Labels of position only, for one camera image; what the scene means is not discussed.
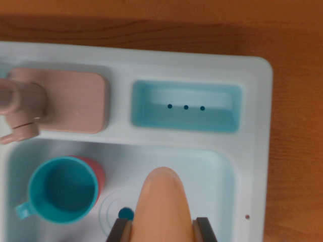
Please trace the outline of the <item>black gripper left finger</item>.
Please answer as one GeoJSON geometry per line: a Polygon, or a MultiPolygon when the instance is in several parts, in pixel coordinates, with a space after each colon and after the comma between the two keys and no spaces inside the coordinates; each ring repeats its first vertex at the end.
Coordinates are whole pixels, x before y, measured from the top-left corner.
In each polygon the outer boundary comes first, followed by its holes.
{"type": "Polygon", "coordinates": [[[132,220],[117,218],[106,242],[129,242],[131,239],[132,220]]]}

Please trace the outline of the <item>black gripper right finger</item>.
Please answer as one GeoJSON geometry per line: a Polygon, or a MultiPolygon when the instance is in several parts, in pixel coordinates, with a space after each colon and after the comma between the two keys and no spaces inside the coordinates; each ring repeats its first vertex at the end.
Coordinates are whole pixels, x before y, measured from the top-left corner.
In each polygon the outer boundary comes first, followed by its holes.
{"type": "Polygon", "coordinates": [[[207,217],[197,217],[193,220],[195,242],[217,242],[217,238],[207,217]]]}

